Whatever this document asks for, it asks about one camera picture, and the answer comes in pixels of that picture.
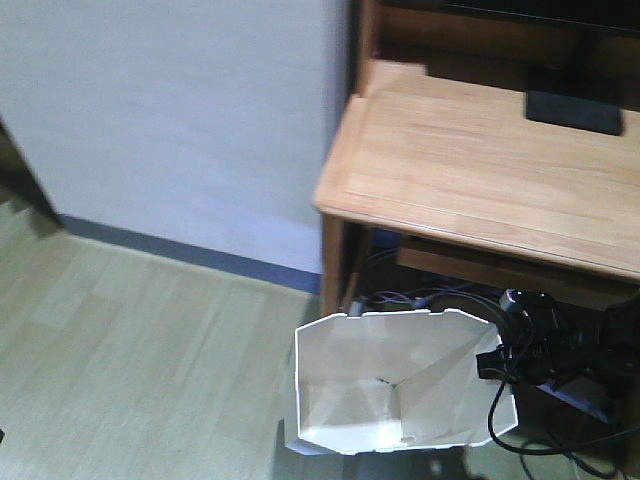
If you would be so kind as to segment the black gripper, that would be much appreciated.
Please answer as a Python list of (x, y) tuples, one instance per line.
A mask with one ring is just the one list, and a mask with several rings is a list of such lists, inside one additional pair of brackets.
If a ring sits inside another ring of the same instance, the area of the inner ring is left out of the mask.
[(542, 385), (562, 376), (560, 357), (571, 330), (556, 307), (525, 307), (506, 314), (501, 343), (476, 355), (480, 379)]

